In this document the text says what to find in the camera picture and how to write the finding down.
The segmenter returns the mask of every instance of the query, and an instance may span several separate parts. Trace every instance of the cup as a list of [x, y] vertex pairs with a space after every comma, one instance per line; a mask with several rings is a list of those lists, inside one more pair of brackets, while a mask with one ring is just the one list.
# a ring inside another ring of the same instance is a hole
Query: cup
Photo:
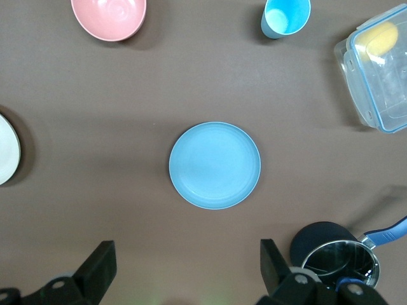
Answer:
[[310, 0], [267, 0], [261, 30], [272, 39], [285, 37], [301, 30], [310, 14]]

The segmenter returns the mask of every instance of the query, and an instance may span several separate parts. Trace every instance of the transparent container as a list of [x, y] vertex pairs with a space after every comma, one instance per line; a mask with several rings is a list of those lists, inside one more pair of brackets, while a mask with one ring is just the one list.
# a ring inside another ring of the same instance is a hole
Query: transparent container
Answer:
[[361, 122], [385, 133], [407, 127], [407, 4], [373, 17], [335, 46]]

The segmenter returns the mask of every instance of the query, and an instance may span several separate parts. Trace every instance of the pot handle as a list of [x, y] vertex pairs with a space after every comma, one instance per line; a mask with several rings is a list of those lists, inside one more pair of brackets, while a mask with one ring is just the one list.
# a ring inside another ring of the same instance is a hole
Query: pot handle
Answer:
[[370, 249], [373, 249], [376, 246], [385, 245], [386, 243], [391, 243], [392, 241], [398, 240], [406, 234], [407, 216], [391, 227], [366, 232], [361, 242]]

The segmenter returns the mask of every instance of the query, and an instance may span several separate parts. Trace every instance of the metal pot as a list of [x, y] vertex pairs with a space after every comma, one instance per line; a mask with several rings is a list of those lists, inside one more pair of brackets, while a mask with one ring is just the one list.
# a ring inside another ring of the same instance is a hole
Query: metal pot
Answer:
[[334, 222], [315, 222], [293, 238], [293, 266], [312, 270], [328, 288], [343, 282], [361, 282], [376, 287], [380, 265], [373, 249], [407, 234], [407, 217], [391, 227], [366, 232], [358, 240]]

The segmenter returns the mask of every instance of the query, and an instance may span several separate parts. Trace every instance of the bowl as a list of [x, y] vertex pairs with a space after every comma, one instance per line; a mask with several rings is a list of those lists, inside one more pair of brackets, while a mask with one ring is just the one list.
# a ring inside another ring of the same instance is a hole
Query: bowl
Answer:
[[121, 41], [133, 36], [146, 16], [146, 0], [71, 0], [82, 27], [103, 41]]

